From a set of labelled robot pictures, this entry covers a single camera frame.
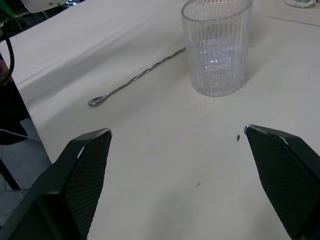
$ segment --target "table surface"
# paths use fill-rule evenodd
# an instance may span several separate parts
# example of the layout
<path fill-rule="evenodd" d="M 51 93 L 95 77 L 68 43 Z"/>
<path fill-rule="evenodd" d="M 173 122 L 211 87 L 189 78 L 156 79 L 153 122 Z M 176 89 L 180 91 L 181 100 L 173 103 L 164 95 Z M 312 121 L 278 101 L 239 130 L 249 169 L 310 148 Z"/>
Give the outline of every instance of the table surface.
<path fill-rule="evenodd" d="M 13 78 L 52 162 L 69 140 L 112 129 L 88 239 L 289 240 L 243 131 L 246 124 L 279 129 L 320 153 L 320 28 L 253 15 L 247 83 L 237 92 L 219 98 L 195 92 L 182 53 L 90 108 L 91 98 L 184 46 L 181 1 L 97 2 L 12 39 Z M 56 29 L 46 30 L 50 40 L 30 41 L 71 14 L 71 25 L 82 19 L 83 26 L 63 39 L 68 48 L 54 45 L 63 38 Z M 23 39 L 29 39 L 24 46 Z"/>

